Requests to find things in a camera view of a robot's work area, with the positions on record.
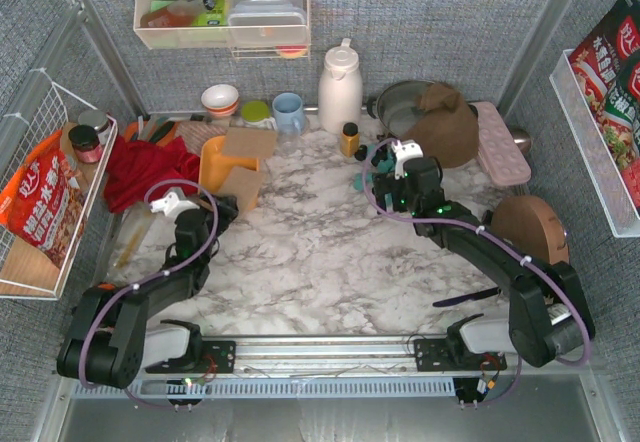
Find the orange plastic storage basket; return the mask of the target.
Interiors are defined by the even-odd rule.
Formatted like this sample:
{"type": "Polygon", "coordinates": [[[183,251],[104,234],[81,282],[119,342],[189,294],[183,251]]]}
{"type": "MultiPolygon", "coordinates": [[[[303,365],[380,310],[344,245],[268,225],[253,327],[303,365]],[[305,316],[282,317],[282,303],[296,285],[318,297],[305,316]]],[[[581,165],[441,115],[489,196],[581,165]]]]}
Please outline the orange plastic storage basket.
{"type": "Polygon", "coordinates": [[[216,196],[234,196],[241,214],[257,206],[264,180],[260,160],[231,157],[222,153],[224,136],[209,139],[202,147],[198,183],[216,196]]]}

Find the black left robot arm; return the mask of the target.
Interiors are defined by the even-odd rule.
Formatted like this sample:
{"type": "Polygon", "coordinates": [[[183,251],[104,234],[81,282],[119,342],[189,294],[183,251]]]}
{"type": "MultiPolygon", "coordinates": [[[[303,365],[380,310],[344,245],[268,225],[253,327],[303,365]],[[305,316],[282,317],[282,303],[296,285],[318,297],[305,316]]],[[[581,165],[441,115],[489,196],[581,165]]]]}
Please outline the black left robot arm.
{"type": "Polygon", "coordinates": [[[161,269],[136,284],[87,289],[73,313],[56,360],[57,373],[90,384],[129,386],[147,363],[147,321],[204,287],[218,237],[239,215],[234,196],[216,196],[217,211],[188,209],[175,220],[175,242],[161,269]]]}

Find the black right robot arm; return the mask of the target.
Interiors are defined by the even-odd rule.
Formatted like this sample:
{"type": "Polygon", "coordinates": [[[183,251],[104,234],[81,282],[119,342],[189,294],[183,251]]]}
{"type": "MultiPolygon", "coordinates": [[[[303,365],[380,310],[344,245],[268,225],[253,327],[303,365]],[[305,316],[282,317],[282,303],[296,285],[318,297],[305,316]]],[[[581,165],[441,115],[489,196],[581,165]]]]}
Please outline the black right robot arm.
{"type": "Polygon", "coordinates": [[[372,176],[365,195],[382,215],[479,269],[509,299],[507,330],[515,352],[533,367],[552,361],[583,366],[592,355],[594,322],[576,271],[524,254],[464,205],[446,198],[434,158],[405,163],[400,176],[372,176]]]}

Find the brown cardboard sheet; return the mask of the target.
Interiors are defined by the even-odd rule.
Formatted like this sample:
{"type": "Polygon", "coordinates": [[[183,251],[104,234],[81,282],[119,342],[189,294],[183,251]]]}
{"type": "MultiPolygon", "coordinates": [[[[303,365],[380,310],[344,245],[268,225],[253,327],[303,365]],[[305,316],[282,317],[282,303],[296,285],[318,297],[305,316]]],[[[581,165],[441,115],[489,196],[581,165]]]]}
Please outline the brown cardboard sheet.
{"type": "Polygon", "coordinates": [[[229,157],[270,158],[277,145],[275,131],[248,127],[231,127],[226,135],[221,153],[229,157]]]}

